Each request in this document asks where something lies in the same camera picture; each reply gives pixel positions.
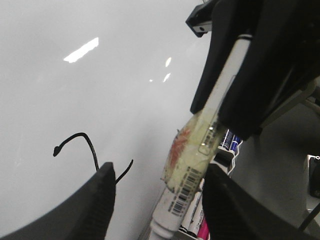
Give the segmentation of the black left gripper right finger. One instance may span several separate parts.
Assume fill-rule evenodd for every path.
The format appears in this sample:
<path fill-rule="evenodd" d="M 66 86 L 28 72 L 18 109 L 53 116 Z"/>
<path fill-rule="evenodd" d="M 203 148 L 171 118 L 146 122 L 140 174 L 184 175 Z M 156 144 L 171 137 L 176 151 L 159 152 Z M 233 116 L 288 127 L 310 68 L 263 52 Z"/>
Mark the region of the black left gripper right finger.
<path fill-rule="evenodd" d="M 259 15 L 259 0 L 209 0 L 191 12 L 191 28 L 205 21 L 212 22 L 207 59 L 190 107 L 192 114 L 203 109 L 237 37 L 252 34 Z"/>

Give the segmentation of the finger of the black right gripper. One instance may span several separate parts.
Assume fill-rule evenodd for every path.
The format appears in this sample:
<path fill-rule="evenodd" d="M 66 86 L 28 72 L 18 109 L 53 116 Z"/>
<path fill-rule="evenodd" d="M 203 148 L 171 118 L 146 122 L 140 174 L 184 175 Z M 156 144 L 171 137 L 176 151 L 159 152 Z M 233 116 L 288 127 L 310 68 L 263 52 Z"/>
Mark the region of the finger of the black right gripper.
<path fill-rule="evenodd" d="M 209 164 L 202 206 L 215 240 L 313 240 L 284 221 L 234 182 L 217 164 Z"/>
<path fill-rule="evenodd" d="M 265 0 L 219 120 L 247 140 L 280 104 L 319 74 L 319 1 Z"/>

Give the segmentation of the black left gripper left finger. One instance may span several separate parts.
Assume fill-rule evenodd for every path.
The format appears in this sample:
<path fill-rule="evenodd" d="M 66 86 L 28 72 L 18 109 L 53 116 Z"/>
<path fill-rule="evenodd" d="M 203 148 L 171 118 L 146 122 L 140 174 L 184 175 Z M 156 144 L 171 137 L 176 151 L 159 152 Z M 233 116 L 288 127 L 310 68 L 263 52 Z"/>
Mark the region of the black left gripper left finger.
<path fill-rule="evenodd" d="M 4 240 L 103 240 L 114 212 L 116 177 L 106 162 L 73 195 Z"/>

